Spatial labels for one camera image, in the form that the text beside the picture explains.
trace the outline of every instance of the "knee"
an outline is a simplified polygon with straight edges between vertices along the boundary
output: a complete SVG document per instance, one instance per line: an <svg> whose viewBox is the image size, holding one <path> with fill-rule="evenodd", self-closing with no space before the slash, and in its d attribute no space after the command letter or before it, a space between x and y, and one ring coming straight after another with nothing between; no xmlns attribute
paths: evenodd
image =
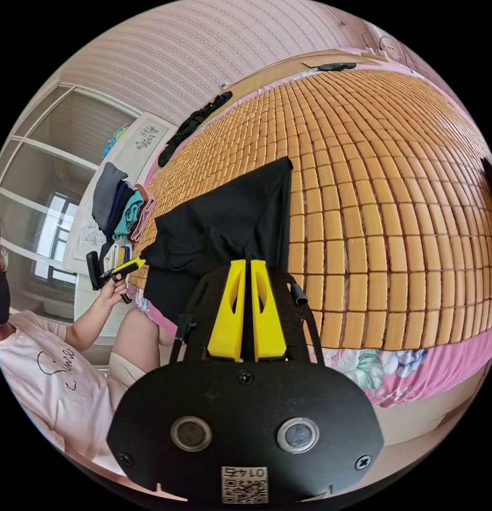
<svg viewBox="0 0 492 511"><path fill-rule="evenodd" d="M130 309L123 319L123 323L132 328L156 330L157 325L140 309L134 307Z"/></svg>

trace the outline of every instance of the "bed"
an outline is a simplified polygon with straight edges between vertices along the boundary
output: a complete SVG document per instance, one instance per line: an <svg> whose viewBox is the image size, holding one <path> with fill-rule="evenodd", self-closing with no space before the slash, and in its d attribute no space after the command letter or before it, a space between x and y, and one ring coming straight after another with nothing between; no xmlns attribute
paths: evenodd
<svg viewBox="0 0 492 511"><path fill-rule="evenodd" d="M451 98L401 64L339 74L290 66L232 86L235 101L152 167L154 216L288 155L289 271L314 311L326 365L384 408L445 392L492 358L492 199L478 170L488 147ZM154 237L152 220L135 254ZM143 296L146 276L129 292L174 333Z"/></svg>

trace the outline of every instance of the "gray cloth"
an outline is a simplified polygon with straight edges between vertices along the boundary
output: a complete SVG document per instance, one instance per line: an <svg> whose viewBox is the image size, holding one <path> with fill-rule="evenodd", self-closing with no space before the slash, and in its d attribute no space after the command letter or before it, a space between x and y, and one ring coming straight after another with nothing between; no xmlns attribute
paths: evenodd
<svg viewBox="0 0 492 511"><path fill-rule="evenodd" d="M104 165L104 170L95 185L93 192L93 209L91 216L101 230L105 230L113 209L116 190L120 181L128 177L125 172L117 169L111 162Z"/></svg>

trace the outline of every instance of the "black cloth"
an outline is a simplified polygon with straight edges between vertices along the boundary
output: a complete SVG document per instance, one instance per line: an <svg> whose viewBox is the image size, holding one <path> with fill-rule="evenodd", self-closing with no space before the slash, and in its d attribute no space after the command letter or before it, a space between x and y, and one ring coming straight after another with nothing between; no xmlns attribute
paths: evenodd
<svg viewBox="0 0 492 511"><path fill-rule="evenodd" d="M101 268L101 274L104 273L104 258L106 257L111 247L114 245L114 239L112 238L114 230L116 229L118 222L125 212L125 206L129 202L129 199L135 194L135 192L136 191L133 190L130 186L126 187L126 189L123 191L123 195L120 199L116 213L114 216L110 217L107 222L106 230L104 231L106 236L106 243L102 245L100 254L98 255L98 263Z"/></svg>
<svg viewBox="0 0 492 511"><path fill-rule="evenodd" d="M116 210L116 214L114 217L109 218L109 222L106 227L105 235L108 243L113 243L113 233L123 217L125 213L125 206L129 202L130 198L136 193L136 190L133 190L130 186L123 191L122 198L120 199L120 203L118 205L118 209Z"/></svg>
<svg viewBox="0 0 492 511"><path fill-rule="evenodd" d="M174 323L199 280L235 259L288 269L292 163L282 158L157 217L144 297Z"/></svg>
<svg viewBox="0 0 492 511"><path fill-rule="evenodd" d="M113 201L120 183L127 174L117 169L110 161L104 165L93 192L93 207L91 216L101 230L106 229L107 222L113 210Z"/></svg>
<svg viewBox="0 0 492 511"><path fill-rule="evenodd" d="M190 135L192 135L198 126L218 108L222 107L233 94L231 92L224 92L216 96L214 101L207 103L201 110L193 112L178 128L177 132L170 138L163 152L159 155L159 167L164 167L173 156L177 147Z"/></svg>

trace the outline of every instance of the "textured wallpaper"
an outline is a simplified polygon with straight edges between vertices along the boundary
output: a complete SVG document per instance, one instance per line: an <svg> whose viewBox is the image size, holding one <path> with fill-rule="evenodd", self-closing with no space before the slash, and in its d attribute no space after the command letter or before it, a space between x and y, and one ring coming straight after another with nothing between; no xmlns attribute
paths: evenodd
<svg viewBox="0 0 492 511"><path fill-rule="evenodd" d="M61 80L178 126L220 85L294 55L363 48L364 32L361 19L311 0L181 0L103 34L65 65Z"/></svg>
<svg viewBox="0 0 492 511"><path fill-rule="evenodd" d="M448 96L453 98L465 111L467 111L464 104L453 92L452 88L432 67L430 67L418 54L416 54L416 52L412 51L405 44L402 44L398 39L379 27L376 27L371 23L367 23L366 25L372 35L372 37L367 39L367 41L375 43L375 46L373 46L374 50L378 51L380 47L380 49L384 50L391 59L396 60L425 76L433 84L437 85L437 87L448 94Z"/></svg>

